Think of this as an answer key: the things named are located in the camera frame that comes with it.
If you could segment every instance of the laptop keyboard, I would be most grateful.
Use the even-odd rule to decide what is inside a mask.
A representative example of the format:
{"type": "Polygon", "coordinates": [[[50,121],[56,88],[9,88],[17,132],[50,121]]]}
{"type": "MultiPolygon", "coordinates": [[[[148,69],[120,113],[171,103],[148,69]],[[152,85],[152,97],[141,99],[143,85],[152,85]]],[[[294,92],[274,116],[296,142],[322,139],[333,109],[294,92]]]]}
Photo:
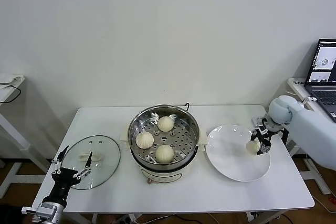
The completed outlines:
{"type": "Polygon", "coordinates": [[[336,90],[317,90],[314,94],[320,98],[324,105],[336,105],[336,90]]]}

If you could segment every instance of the white plate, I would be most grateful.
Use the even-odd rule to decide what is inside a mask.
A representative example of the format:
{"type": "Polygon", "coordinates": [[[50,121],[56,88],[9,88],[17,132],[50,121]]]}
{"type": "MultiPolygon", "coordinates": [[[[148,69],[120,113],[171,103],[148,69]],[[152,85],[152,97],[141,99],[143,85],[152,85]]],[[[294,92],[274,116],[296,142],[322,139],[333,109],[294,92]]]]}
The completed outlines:
{"type": "Polygon", "coordinates": [[[206,154],[213,166],[223,175],[240,182],[262,178],[269,167],[269,153],[254,156],[246,149],[251,133],[238,125],[223,125],[208,135],[206,154]]]}

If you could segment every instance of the floor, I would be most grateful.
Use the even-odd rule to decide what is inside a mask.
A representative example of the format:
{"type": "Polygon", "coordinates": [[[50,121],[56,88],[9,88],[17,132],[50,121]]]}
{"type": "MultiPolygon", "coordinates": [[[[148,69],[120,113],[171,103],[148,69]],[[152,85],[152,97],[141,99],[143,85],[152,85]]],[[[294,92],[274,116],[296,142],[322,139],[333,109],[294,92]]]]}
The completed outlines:
{"type": "MultiPolygon", "coordinates": [[[[297,168],[300,171],[307,170],[301,159],[294,159],[294,162],[297,168]]],[[[4,168],[0,169],[0,183],[6,177],[6,174],[10,170],[13,163],[8,163],[4,168]]],[[[323,167],[319,167],[318,169],[322,174],[324,180],[327,182],[329,187],[336,192],[336,172],[332,170],[325,169],[323,167]]],[[[26,175],[42,175],[43,172],[36,167],[32,163],[25,163],[22,165],[19,174],[26,175]]],[[[312,180],[306,181],[306,185],[308,186],[310,192],[317,197],[329,210],[336,212],[336,205],[329,202],[330,195],[323,195],[316,183],[312,180]]],[[[5,197],[0,199],[0,204],[9,204],[12,206],[31,206],[35,195],[39,190],[40,185],[32,185],[32,184],[12,184],[7,191],[5,197]]],[[[313,223],[323,223],[323,224],[335,224],[336,223],[336,215],[328,213],[321,205],[316,203],[316,205],[311,209],[306,210],[293,210],[285,213],[295,224],[305,223],[305,224],[313,224],[313,223]]],[[[219,223],[228,224],[244,224],[247,223],[247,218],[245,213],[228,213],[228,214],[213,214],[219,223]]],[[[87,219],[91,219],[92,215],[84,215],[87,219]]],[[[216,224],[215,221],[208,214],[187,214],[187,215],[179,215],[185,219],[195,219],[200,221],[202,224],[216,224]]],[[[116,218],[119,216],[116,215],[98,215],[97,224],[111,224],[116,218]]],[[[144,223],[146,221],[152,220],[158,217],[158,215],[145,215],[141,216],[138,219],[139,223],[144,223]]],[[[28,224],[31,221],[30,216],[26,216],[23,224],[28,224]]],[[[185,223],[197,223],[193,221],[183,221],[178,219],[177,217],[171,217],[164,220],[158,220],[155,223],[158,224],[185,224],[185,223]]],[[[71,224],[70,221],[64,219],[62,224],[71,224]]],[[[290,224],[289,220],[287,220],[284,216],[281,216],[280,219],[275,219],[271,221],[271,224],[290,224]]]]}

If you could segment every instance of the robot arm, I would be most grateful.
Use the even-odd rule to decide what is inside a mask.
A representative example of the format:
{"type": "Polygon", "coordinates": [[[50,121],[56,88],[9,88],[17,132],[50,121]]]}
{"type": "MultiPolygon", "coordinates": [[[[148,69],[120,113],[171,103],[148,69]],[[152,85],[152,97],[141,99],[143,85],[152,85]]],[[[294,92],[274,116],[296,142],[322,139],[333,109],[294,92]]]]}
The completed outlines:
{"type": "Polygon", "coordinates": [[[57,159],[52,160],[51,177],[55,184],[38,208],[23,207],[23,214],[33,214],[33,222],[43,224],[59,224],[62,212],[67,206],[67,197],[71,186],[79,184],[83,178],[91,173],[92,152],[81,171],[61,167],[61,162],[69,146],[67,146],[57,159]]]}
{"type": "MultiPolygon", "coordinates": [[[[282,95],[271,102],[264,125],[270,135],[277,134],[284,127],[291,138],[319,165],[336,170],[336,124],[321,114],[306,110],[293,97],[282,95]]],[[[260,140],[260,134],[258,139],[261,143],[260,154],[268,152],[261,151],[265,144],[260,140]]],[[[270,141],[270,137],[262,137],[262,140],[270,141]]]]}

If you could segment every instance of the white table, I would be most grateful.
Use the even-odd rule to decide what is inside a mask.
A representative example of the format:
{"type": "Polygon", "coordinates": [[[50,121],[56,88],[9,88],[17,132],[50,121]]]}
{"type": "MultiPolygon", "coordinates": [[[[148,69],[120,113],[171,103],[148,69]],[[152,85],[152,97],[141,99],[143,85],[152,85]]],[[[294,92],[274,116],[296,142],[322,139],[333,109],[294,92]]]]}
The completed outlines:
{"type": "MultiPolygon", "coordinates": [[[[290,78],[287,81],[288,86],[292,89],[292,91],[299,97],[299,100],[302,101],[306,97],[308,97],[310,94],[304,87],[304,81],[303,78],[290,78]]],[[[322,114],[325,118],[331,120],[331,118],[328,116],[327,112],[318,104],[317,101],[310,101],[305,104],[307,109],[316,111],[320,114],[322,114]]],[[[293,144],[289,144],[291,146],[291,150],[289,150],[289,153],[291,155],[294,155],[298,149],[299,146],[294,146],[293,144]]],[[[316,168],[315,164],[310,158],[303,159],[304,164],[307,166],[308,171],[300,172],[302,178],[304,180],[310,180],[314,179],[318,187],[320,188],[321,192],[324,195],[331,194],[331,191],[329,190],[326,182],[322,178],[321,174],[318,172],[318,169],[316,168]]]]}
{"type": "MultiPolygon", "coordinates": [[[[73,213],[192,213],[269,211],[251,223],[266,223],[290,209],[311,208],[314,201],[295,164],[278,136],[270,151],[271,167],[260,180],[241,183],[226,178],[210,164],[205,152],[198,152],[190,170],[177,182],[147,184],[125,142],[118,141],[125,126],[145,107],[81,108],[61,146],[74,145],[84,137],[106,135],[121,147],[115,174],[91,190],[71,189],[65,212],[73,213]]],[[[200,127],[210,132],[223,124],[253,128],[251,118],[262,116],[259,105],[191,106],[200,127]]],[[[38,207],[54,184],[49,169],[34,200],[38,207]]]]}
{"type": "MultiPolygon", "coordinates": [[[[18,87],[25,80],[24,76],[15,76],[16,81],[13,86],[18,87]]],[[[7,98],[15,91],[13,87],[5,87],[0,89],[0,101],[6,101],[7,98]]],[[[12,143],[14,143],[19,150],[30,160],[32,160],[41,170],[47,172],[50,163],[39,153],[0,113],[0,125],[7,131],[12,137],[12,143]]],[[[3,167],[4,163],[0,161],[0,167],[3,167]]],[[[3,198],[6,194],[11,183],[23,183],[23,184],[41,184],[44,175],[16,175],[19,171],[22,163],[15,163],[6,178],[0,186],[0,198],[3,198]]]]}

